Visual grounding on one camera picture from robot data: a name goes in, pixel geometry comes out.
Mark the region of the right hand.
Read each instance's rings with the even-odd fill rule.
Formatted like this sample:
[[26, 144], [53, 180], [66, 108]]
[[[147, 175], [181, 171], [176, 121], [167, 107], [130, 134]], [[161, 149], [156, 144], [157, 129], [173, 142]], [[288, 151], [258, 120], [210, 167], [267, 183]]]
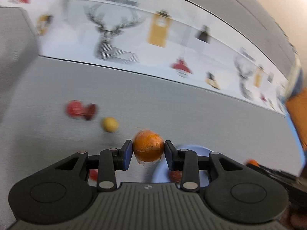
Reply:
[[287, 229], [299, 230], [307, 228], [306, 196], [296, 197], [288, 202], [280, 223]]

